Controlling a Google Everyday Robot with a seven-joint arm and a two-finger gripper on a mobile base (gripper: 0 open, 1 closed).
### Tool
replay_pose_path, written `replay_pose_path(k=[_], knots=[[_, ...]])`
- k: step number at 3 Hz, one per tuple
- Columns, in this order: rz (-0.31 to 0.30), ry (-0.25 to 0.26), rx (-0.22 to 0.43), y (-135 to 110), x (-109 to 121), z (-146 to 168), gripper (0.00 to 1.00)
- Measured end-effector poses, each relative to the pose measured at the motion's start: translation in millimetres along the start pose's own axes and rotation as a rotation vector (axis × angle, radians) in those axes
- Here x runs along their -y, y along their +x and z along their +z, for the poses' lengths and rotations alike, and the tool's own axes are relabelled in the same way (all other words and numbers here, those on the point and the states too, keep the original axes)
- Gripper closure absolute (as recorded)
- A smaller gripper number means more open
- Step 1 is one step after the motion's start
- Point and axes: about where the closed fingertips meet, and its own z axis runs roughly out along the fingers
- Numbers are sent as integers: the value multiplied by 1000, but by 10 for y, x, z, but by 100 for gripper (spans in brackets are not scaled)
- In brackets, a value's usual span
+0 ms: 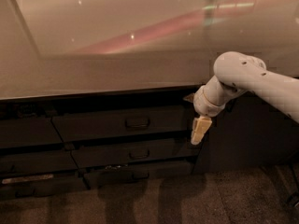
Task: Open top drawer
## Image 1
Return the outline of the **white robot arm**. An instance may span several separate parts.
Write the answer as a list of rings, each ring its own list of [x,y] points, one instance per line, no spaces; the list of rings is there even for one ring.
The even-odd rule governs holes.
[[[226,104],[250,91],[299,122],[299,80],[269,71],[263,60],[229,51],[213,64],[214,76],[195,93],[184,97],[199,115],[192,123],[191,143],[198,145]]]

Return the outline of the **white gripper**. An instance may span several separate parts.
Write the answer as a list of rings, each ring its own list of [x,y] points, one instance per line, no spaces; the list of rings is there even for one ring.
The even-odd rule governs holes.
[[[204,87],[201,87],[195,94],[188,94],[183,98],[184,101],[192,103],[194,110],[200,115],[192,123],[191,143],[199,145],[206,132],[212,124],[213,117],[216,117],[225,108],[225,105],[213,105],[204,94]]]

